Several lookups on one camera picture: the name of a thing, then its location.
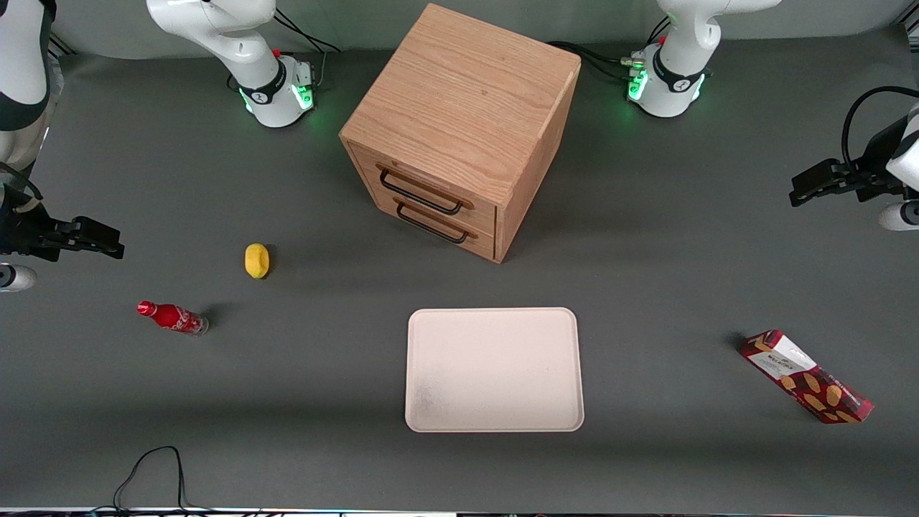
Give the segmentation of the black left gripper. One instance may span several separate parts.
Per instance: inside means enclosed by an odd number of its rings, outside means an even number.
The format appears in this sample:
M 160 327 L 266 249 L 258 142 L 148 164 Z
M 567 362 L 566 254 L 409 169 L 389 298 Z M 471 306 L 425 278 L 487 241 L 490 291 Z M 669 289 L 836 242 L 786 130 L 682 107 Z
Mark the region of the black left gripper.
M 907 186 L 892 173 L 910 173 L 910 116 L 902 116 L 869 139 L 859 158 L 859 172 L 838 159 L 825 159 L 792 177 L 794 208 L 815 197 L 856 191 L 859 202 L 882 195 L 907 197 Z

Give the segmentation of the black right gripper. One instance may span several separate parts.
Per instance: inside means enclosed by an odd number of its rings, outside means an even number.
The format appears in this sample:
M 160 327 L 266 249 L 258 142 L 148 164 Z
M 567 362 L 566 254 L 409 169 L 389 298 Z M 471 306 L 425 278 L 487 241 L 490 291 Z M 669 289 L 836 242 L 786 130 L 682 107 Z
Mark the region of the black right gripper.
M 119 242 L 121 232 L 89 217 L 75 217 L 69 223 L 45 216 L 27 216 L 35 209 L 35 197 L 1 185 L 1 254 L 35 256 L 43 261 L 57 262 L 60 249 L 45 248 L 47 236 L 55 236 L 63 225 L 66 249 L 92 251 L 120 261 L 125 246 Z

